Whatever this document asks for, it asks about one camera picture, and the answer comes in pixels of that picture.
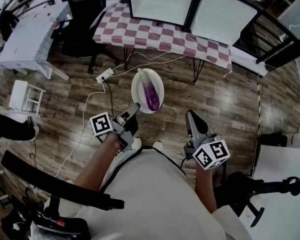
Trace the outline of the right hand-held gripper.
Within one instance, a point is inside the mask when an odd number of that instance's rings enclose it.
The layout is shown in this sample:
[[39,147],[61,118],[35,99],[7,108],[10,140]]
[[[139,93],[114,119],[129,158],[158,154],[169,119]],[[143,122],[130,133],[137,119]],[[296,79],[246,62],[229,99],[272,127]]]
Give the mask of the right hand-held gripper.
[[[187,134],[195,137],[198,132],[208,132],[207,123],[193,110],[188,110],[185,115]],[[212,134],[203,140],[190,140],[184,146],[186,160],[195,160],[204,170],[220,166],[228,158],[230,152],[224,139],[218,134]]]

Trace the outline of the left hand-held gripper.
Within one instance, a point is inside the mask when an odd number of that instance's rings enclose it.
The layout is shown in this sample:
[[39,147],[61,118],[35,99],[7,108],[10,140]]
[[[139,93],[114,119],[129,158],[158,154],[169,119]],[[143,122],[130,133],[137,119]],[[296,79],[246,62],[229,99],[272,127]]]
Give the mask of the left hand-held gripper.
[[89,124],[93,136],[101,141],[100,136],[114,133],[117,135],[121,152],[139,149],[140,139],[135,137],[135,134],[139,129],[136,113],[140,107],[141,105],[136,102],[116,117],[110,118],[107,112],[91,117]]

